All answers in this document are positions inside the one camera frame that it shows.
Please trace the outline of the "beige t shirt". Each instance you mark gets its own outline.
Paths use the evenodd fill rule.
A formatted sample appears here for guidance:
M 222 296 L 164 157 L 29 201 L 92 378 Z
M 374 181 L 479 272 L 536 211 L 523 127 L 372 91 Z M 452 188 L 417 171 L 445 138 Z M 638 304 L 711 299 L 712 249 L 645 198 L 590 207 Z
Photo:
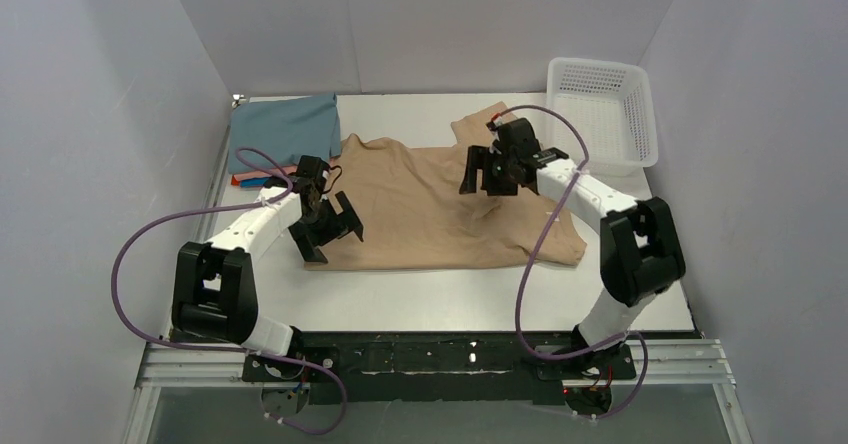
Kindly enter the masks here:
M 524 265 L 554 201 L 522 188 L 515 196 L 461 195 L 467 149 L 489 145 L 497 102 L 451 124 L 451 147 L 409 148 L 391 138 L 350 134 L 338 160 L 344 192 L 363 236 L 323 246 L 314 271 L 484 269 Z

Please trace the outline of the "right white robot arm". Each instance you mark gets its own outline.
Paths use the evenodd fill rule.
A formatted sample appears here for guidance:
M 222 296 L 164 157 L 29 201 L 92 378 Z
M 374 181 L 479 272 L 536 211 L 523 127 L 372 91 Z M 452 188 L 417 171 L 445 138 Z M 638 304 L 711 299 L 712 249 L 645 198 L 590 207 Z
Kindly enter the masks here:
M 526 188 L 555 203 L 554 211 L 531 251 L 534 264 L 541 245 L 562 210 L 589 224 L 599 237 L 599 273 L 603 284 L 592 309 L 575 326 L 569 350 L 543 352 L 523 332 L 516 333 L 524 350 L 539 361 L 575 360 L 581 368 L 598 367 L 630 335 L 635 319 L 657 295 L 686 271 L 685 259 L 669 205 L 659 197 L 639 200 L 604 184 L 557 148 L 544 149 L 526 119 L 487 123 L 494 139 L 472 145 L 459 191 L 479 190 L 489 196 L 515 196 Z

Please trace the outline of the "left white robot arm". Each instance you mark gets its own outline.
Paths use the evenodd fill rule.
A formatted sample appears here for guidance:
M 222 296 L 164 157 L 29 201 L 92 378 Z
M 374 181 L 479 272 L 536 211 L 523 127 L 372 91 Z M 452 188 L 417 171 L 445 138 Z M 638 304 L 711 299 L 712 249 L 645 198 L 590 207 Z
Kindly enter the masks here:
M 177 256 L 172 324 L 185 333 L 238 344 L 264 355 L 293 358 L 297 328 L 263 315 L 253 264 L 289 235 L 306 263 L 325 264 L 322 246 L 363 235 L 364 226 L 344 192 L 330 202 L 335 166 L 304 156 L 292 176 L 272 177 L 255 207 L 204 243 L 188 242 Z

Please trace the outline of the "folded pink t shirt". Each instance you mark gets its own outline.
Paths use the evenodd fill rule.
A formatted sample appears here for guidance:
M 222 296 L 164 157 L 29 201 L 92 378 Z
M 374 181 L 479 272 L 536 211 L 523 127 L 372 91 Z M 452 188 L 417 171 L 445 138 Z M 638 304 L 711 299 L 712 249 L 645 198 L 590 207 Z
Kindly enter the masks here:
M 293 174 L 296 171 L 296 169 L 297 169 L 296 165 L 294 165 L 294 166 L 284 166 L 283 167 L 283 171 L 286 174 Z M 249 180 L 249 179 L 267 178 L 267 177 L 270 177 L 273 172 L 276 172 L 276 169 L 238 173 L 238 174 L 232 175 L 232 180 L 241 182 L 241 181 Z

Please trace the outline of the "folded blue t shirt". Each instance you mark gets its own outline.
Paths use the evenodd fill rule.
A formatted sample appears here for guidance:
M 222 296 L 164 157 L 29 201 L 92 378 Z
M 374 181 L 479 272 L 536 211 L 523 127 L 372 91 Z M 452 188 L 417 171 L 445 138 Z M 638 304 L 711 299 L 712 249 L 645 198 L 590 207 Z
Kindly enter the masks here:
M 240 188 L 258 188 L 264 186 L 270 179 L 270 176 L 256 177 L 241 180 Z

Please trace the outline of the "folded grey-blue t shirt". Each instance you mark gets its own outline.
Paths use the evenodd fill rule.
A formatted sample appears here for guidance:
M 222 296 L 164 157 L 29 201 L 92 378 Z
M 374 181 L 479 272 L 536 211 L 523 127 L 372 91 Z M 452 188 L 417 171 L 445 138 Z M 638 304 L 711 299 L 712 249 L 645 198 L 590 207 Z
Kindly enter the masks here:
M 228 172 L 251 169 L 236 158 L 241 147 L 258 149 L 282 166 L 303 155 L 327 161 L 341 154 L 340 119 L 334 93 L 296 99 L 248 102 L 230 119 Z

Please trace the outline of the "white plastic basket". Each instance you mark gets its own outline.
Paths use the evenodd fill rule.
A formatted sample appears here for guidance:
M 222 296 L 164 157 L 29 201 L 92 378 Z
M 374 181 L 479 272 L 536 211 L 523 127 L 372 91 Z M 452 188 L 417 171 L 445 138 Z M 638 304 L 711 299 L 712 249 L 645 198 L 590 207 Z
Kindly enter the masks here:
M 627 176 L 658 161 L 649 77 L 638 66 L 554 58 L 548 65 L 546 107 L 577 129 L 594 174 Z

